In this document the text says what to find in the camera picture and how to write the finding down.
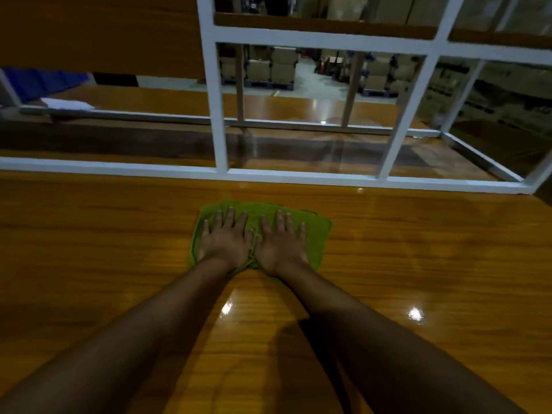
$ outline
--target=person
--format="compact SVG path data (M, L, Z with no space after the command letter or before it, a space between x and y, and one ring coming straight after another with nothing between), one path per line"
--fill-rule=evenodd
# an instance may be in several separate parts
M125 384L247 261L253 233L245 231L247 215L235 220L234 213L223 222L218 212L212 228L204 222L199 262L187 274L32 373L2 397L0 413L112 412ZM376 414L524 412L444 351L318 275L308 264L304 224L296 234L281 211L274 232L261 222L254 256L262 271L291 288Z

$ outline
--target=cleaning cloth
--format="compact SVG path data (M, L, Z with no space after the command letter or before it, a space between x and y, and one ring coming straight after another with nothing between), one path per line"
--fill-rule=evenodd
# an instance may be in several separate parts
M262 235L260 225L261 215L265 215L267 217L268 221L271 223L273 232L275 231L275 217L278 209L281 209L283 213L290 213L292 215L295 229L299 229L301 222L305 222L307 230L306 245L308 263L315 271L318 271L322 261L322 255L324 253L324 245L328 239L329 230L332 228L332 221L309 211L298 211L269 203L240 203L234 200L224 200L222 202L213 203L201 208L199 211L198 221L195 224L194 234L190 246L190 266L194 265L197 261L197 255L201 245L201 237L203 232L203 221L206 219L209 220L209 224L212 229L217 211L223 211L224 221L228 208L231 206L233 206L236 211L236 219L242 213L247 212L249 217L247 218L246 230L252 229L254 236L257 234ZM255 260L255 257L253 257L253 250L250 252L247 263L243 267L236 270L236 272L246 268L259 268L259 263Z

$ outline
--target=person's right hand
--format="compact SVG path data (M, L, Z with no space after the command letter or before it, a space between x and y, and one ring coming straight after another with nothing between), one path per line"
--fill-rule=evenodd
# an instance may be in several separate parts
M281 210L276 212L276 232L272 232L264 215L260 221L263 237L257 236L254 255L266 274L279 277L282 270L291 265L308 265L304 222L299 229L299 235L296 235L292 216L287 214L284 222Z

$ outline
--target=person's right arm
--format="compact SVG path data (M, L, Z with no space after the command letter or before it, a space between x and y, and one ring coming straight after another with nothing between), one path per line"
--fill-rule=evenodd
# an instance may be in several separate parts
M255 257L280 278L322 330L350 378L377 413L520 413L495 388L444 351L319 276L308 264L305 226L265 218Z

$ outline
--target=warehouse floor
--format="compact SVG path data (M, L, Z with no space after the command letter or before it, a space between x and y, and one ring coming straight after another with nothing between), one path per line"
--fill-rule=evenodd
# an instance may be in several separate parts
M244 93L256 96L300 97L303 99L345 100L349 85L334 81L329 76L314 73L315 62L308 58L300 58L295 69L295 87L293 91L269 90L265 88L244 88ZM137 76L138 84L144 88L161 88L168 90L207 91L205 84L199 84L195 79L164 78L157 76ZM223 93L236 93L233 85L223 86ZM395 99L383 97L363 97L357 94L355 101L371 103L395 103Z

